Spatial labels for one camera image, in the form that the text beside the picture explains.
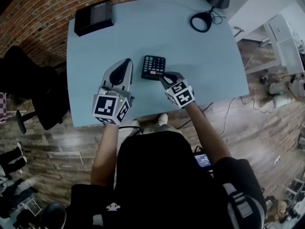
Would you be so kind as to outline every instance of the electronic device screen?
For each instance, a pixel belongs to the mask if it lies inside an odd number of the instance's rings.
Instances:
[[[206,154],[196,155],[195,158],[201,167],[211,166],[211,163]]]

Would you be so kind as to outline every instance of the person's right arm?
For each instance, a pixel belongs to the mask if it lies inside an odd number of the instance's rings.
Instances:
[[[199,141],[212,165],[224,157],[231,157],[223,139],[214,130],[195,102],[185,107],[196,129]]]

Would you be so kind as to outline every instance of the wooden floor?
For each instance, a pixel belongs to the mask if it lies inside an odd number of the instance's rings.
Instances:
[[[239,43],[244,64],[256,48],[253,42]],[[272,50],[260,49],[253,57],[248,67],[260,62],[274,59]],[[243,105],[240,98],[235,99],[226,118],[223,139],[228,144],[232,155],[236,158],[247,158],[266,194],[280,198],[285,185],[300,175],[304,170],[305,155],[296,149],[298,135],[305,121],[305,106],[292,102],[289,105],[274,110],[268,100],[267,87],[260,84],[260,75],[249,75],[251,97],[245,96],[244,103],[255,99],[255,107],[262,108],[261,113],[253,109],[253,102]],[[207,118],[221,134],[224,131],[225,115],[229,103],[227,99],[221,103],[213,103],[205,112]],[[22,106],[31,110],[30,103]],[[179,127],[188,121],[184,110],[168,113],[169,124]],[[140,118],[146,125],[153,122],[157,115]],[[101,126],[74,128],[71,115],[67,114],[61,125],[45,131],[37,118],[26,122],[27,133],[21,134],[14,118],[0,125],[0,152],[6,152],[20,141],[23,144],[28,165],[16,172],[15,177],[35,177],[34,185],[39,190],[38,202],[45,205],[49,202],[60,202],[65,206],[70,202],[71,186],[90,181],[90,171],[102,136]],[[183,135],[194,149],[199,140],[192,123],[182,128]]]

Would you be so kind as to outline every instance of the black calculator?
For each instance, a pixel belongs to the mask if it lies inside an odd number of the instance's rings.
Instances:
[[[165,71],[165,58],[146,55],[144,57],[142,78],[158,81]]]

